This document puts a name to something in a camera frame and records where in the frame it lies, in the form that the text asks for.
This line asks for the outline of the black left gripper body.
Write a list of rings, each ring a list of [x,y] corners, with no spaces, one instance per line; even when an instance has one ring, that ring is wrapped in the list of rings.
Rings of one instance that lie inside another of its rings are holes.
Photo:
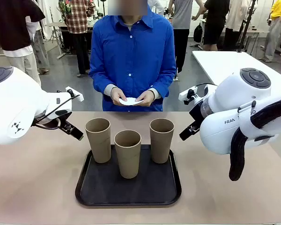
[[[65,117],[59,117],[60,125],[59,129],[65,133],[71,133],[73,130],[73,125],[67,121]]]

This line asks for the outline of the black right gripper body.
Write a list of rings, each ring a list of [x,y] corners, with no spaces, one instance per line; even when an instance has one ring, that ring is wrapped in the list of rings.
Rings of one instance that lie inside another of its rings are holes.
[[[200,128],[200,125],[203,121],[203,116],[201,113],[201,105],[202,103],[197,103],[189,112],[189,114],[194,119],[194,122],[191,124],[192,128]]]

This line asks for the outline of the person's left hand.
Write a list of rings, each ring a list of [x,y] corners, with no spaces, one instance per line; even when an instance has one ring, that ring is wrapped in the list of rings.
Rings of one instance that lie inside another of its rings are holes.
[[[138,98],[135,100],[137,102],[136,106],[146,106],[149,107],[155,99],[153,91],[147,90],[144,91]]]

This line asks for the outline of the person's right hand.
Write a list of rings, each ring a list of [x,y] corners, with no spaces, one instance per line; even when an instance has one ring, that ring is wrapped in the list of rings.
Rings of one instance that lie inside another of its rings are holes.
[[[114,103],[114,105],[118,105],[118,106],[124,106],[121,102],[120,99],[122,101],[127,101],[123,91],[118,88],[118,87],[113,87],[111,90],[111,99]]]

